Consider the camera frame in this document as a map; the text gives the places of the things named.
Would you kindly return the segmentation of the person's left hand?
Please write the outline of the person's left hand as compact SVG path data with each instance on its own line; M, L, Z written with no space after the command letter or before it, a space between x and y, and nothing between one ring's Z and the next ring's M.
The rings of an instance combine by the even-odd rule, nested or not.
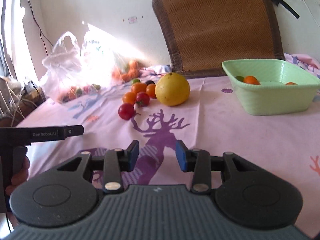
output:
M21 170L13 175L11 179L11 184L5 189L5 193L7 196L10 196L14 189L19 185L23 184L27 181L29 177L29 168L30 168L30 161L27 156L24 158L23 166Z

